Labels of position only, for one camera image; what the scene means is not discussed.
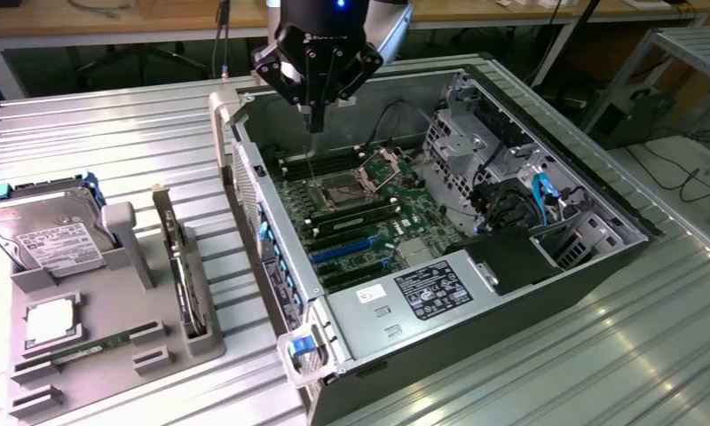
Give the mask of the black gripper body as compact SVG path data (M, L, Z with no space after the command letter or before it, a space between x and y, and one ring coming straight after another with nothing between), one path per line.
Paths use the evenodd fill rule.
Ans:
M276 44L287 57L305 57L319 43L335 43L344 51L367 45L368 1L281 1Z

